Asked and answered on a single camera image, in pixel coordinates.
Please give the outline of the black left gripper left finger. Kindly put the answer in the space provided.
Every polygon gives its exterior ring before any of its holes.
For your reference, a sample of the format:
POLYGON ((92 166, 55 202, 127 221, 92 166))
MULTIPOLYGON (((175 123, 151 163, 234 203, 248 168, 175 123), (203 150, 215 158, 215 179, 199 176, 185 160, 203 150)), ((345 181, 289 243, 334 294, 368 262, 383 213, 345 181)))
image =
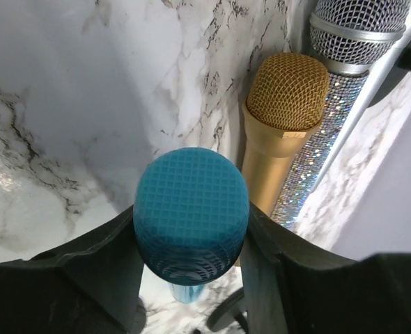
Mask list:
POLYGON ((143 261, 128 208, 30 260, 0 263, 0 333, 141 333, 143 261))

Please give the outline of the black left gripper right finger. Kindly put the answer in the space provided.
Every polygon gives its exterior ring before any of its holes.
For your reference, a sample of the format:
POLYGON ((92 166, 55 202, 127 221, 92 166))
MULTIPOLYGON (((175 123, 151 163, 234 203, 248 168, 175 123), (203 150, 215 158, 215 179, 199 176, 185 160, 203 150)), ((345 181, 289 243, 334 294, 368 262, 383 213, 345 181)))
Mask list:
POLYGON ((351 260, 252 206, 240 261, 250 333, 411 333, 411 253, 351 260))

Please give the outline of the black stand with blue mic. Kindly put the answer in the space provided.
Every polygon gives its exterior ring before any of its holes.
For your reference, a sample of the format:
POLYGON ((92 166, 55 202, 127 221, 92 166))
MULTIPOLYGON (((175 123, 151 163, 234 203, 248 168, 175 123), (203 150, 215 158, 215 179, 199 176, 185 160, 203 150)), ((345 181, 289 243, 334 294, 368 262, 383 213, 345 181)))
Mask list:
POLYGON ((246 311, 244 289, 240 288, 217 306, 205 324, 209 330, 216 333, 236 322, 244 333, 249 333, 246 311))

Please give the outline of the blue handheld microphone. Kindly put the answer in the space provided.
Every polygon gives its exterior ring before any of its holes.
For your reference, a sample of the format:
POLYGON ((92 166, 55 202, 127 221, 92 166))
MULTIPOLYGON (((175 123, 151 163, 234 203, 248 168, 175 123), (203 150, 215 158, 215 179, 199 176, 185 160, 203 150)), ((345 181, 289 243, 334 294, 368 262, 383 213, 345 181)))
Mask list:
POLYGON ((146 266, 193 303, 223 276, 242 249, 250 201, 240 171, 206 148, 181 148, 148 165, 133 206, 135 237, 146 266))

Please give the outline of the gold handheld microphone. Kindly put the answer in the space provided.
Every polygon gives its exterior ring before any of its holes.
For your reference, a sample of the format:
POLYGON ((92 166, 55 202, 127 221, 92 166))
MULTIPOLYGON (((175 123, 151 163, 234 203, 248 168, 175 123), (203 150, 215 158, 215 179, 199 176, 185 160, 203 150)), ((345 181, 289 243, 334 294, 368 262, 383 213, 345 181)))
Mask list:
POLYGON ((297 153, 323 122, 329 73, 298 53, 268 56, 242 103, 246 134, 242 174, 251 202, 271 215, 297 153))

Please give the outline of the rhinestone handheld microphone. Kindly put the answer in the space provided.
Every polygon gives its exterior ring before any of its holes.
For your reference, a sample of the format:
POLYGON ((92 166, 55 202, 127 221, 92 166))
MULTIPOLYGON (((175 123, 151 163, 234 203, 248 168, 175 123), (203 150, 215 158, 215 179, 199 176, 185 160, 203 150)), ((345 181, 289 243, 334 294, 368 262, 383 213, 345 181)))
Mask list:
POLYGON ((309 53, 329 72, 323 123, 293 160, 272 212, 291 228, 356 102, 370 67, 405 32, 409 1, 319 1, 309 19, 309 53))

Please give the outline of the silver mesh condenser microphone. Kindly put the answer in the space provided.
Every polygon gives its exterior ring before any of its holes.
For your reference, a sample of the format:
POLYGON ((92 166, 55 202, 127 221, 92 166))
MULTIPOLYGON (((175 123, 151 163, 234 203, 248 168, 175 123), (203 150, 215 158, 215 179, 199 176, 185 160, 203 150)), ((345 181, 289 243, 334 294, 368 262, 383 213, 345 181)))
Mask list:
POLYGON ((411 41, 411 1, 319 1, 310 19, 312 54, 332 74, 367 76, 330 143, 318 186, 398 57, 411 41))

